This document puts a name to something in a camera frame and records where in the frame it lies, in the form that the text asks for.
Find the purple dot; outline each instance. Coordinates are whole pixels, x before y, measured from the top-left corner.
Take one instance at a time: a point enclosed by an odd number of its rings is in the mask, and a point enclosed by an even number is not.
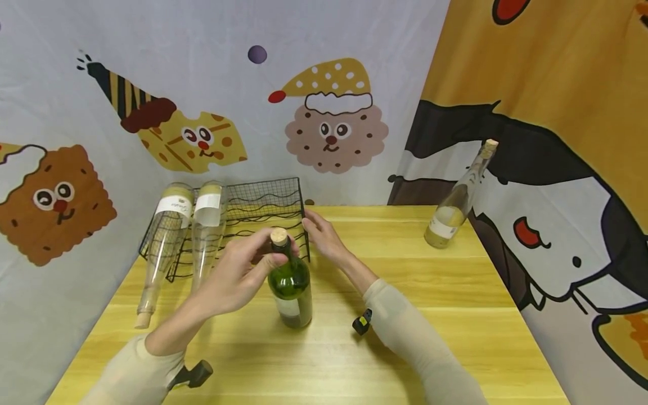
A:
[[[267,58],[268,53],[261,45],[254,45],[248,51],[248,59],[257,65],[265,62]]]

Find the cartoon cheese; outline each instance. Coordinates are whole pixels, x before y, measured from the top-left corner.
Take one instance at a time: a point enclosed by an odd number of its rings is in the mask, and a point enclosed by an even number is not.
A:
[[[201,112],[186,118],[168,98],[154,97],[118,74],[79,58],[85,70],[101,87],[121,120],[121,126],[139,136],[142,145],[164,168],[204,173],[210,163],[220,166],[247,160],[245,147],[232,121]]]

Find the wall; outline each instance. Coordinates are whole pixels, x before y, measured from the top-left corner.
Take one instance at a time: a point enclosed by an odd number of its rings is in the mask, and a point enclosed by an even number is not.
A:
[[[391,204],[471,222],[572,404],[648,402],[648,3],[452,1]]]
[[[447,5],[2,2],[0,402],[47,398],[166,183],[386,201]]]

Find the white backdrop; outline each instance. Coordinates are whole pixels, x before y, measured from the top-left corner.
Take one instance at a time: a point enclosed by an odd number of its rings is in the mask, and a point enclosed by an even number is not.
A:
[[[45,401],[166,183],[386,203],[448,1],[0,3],[0,403]]]

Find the clear glass bottle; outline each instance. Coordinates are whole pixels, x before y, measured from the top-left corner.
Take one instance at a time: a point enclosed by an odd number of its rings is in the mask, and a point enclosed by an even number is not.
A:
[[[146,279],[137,307],[137,329],[148,328],[156,311],[160,284],[185,240],[193,203],[194,191],[184,183],[171,183],[157,203],[148,234]]]
[[[272,251],[288,257],[288,262],[268,275],[270,290],[275,295],[277,309],[283,323],[298,329],[310,323],[313,316],[313,298],[310,293],[310,272],[306,263],[292,254],[288,232],[280,227],[270,235]]]
[[[194,264],[191,292],[199,289],[209,276],[225,233],[226,215],[226,186],[214,180],[203,184],[198,191],[191,236]]]
[[[456,235],[472,209],[480,178],[490,163],[498,142],[488,139],[470,165],[468,172],[452,187],[450,194],[438,205],[430,224],[425,229],[425,241],[435,248],[443,249]]]

